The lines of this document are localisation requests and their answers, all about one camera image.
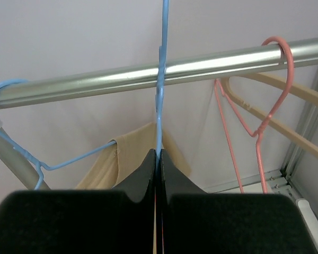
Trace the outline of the light blue wire hanger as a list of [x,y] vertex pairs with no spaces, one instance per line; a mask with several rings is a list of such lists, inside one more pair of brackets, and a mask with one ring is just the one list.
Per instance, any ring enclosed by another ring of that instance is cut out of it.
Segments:
[[156,159],[160,159],[162,150],[162,110],[166,71],[167,39],[169,23],[169,0],[162,1],[162,39],[159,47],[159,62],[156,84]]
[[[0,90],[14,85],[14,84],[22,84],[22,83],[27,83],[28,81],[26,79],[10,79],[10,80],[6,80],[0,83]],[[88,156],[91,156],[99,151],[102,151],[105,148],[108,148],[114,144],[116,144],[116,141],[110,141],[109,143],[98,147],[96,149],[93,149],[87,153],[84,153],[83,155],[80,155],[78,157],[75,157],[71,160],[65,161],[63,163],[60,163],[58,165],[55,166],[49,166],[47,165],[45,162],[40,161],[39,159],[37,159],[34,155],[32,155],[30,152],[28,152],[26,149],[24,149],[22,146],[20,146],[18,143],[16,143],[13,139],[11,139],[7,134],[4,134],[2,131],[0,131],[0,137],[3,138],[5,141],[7,141],[10,145],[13,146],[13,149],[16,150],[18,153],[20,153],[25,159],[27,159],[28,162],[32,163],[34,165],[34,168],[38,174],[38,181],[37,183],[34,185],[34,190],[38,190],[41,187],[41,183],[44,180],[44,173],[42,171],[41,168],[47,170],[47,171],[53,171],[53,170],[57,170],[59,168],[63,168],[65,166],[68,166],[70,164],[73,164],[79,160],[82,160]]]

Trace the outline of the pink wire hanger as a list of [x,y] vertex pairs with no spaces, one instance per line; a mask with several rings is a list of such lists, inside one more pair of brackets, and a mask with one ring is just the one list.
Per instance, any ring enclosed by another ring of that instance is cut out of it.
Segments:
[[267,45],[272,44],[272,43],[275,43],[275,45],[278,46],[278,49],[281,52],[281,56],[286,58],[286,65],[287,65],[286,86],[282,89],[282,92],[279,95],[279,97],[276,99],[276,101],[274,103],[269,104],[271,106],[271,109],[269,109],[269,111],[263,115],[261,123],[258,125],[258,127],[255,130],[250,129],[250,127],[245,122],[243,116],[240,114],[240,112],[237,108],[239,105],[246,106],[246,108],[250,108],[249,104],[245,103],[244,100],[242,100],[242,99],[239,99],[238,103],[235,103],[235,99],[230,97],[229,89],[225,88],[225,79],[224,78],[214,80],[215,99],[216,99],[217,104],[218,104],[220,117],[222,120],[223,129],[224,129],[225,136],[226,136],[226,141],[227,141],[227,145],[229,148],[229,153],[231,155],[234,171],[235,171],[236,178],[237,178],[237,183],[239,185],[238,187],[239,187],[241,193],[244,192],[244,188],[243,188],[243,184],[241,181],[239,168],[238,168],[238,165],[236,162],[230,134],[229,134],[229,131],[227,128],[226,119],[225,119],[225,116],[223,113],[223,108],[222,108],[222,104],[220,102],[219,97],[222,96],[223,98],[225,98],[227,100],[228,104],[231,106],[233,112],[235,113],[237,119],[241,123],[241,125],[244,128],[244,130],[246,131],[246,133],[250,137],[256,138],[255,153],[256,153],[256,157],[257,157],[257,164],[258,164],[258,170],[259,170],[259,175],[260,175],[261,189],[262,189],[262,192],[264,194],[267,194],[268,187],[267,187],[263,159],[262,159],[262,153],[261,153],[261,144],[262,144],[262,140],[263,140],[263,135],[264,135],[264,131],[267,128],[268,124],[271,122],[273,115],[278,111],[278,109],[280,108],[280,106],[282,105],[284,100],[286,99],[287,95],[289,94],[291,87],[292,87],[292,84],[293,84],[293,81],[294,81],[294,71],[295,71],[294,57],[293,57],[292,51],[290,49],[290,46],[286,42],[286,40],[283,39],[282,37],[275,35],[275,36],[271,36],[271,37],[268,37],[267,39],[265,39],[262,44],[264,46],[267,46]]

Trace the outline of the beige t-shirt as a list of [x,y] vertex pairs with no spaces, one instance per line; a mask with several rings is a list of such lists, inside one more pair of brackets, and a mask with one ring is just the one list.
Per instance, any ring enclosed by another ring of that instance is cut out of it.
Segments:
[[76,189],[110,189],[126,179],[156,148],[154,122],[114,138],[115,144],[103,149]]

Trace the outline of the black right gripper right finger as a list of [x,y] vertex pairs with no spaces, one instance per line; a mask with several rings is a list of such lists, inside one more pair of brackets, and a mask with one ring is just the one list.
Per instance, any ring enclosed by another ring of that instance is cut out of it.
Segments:
[[209,194],[161,152],[165,253],[316,253],[296,205],[280,194]]

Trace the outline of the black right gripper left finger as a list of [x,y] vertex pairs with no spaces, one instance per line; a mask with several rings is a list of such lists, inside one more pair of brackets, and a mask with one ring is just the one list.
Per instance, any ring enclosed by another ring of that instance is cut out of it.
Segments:
[[0,204],[0,253],[152,253],[155,151],[109,190],[16,191]]

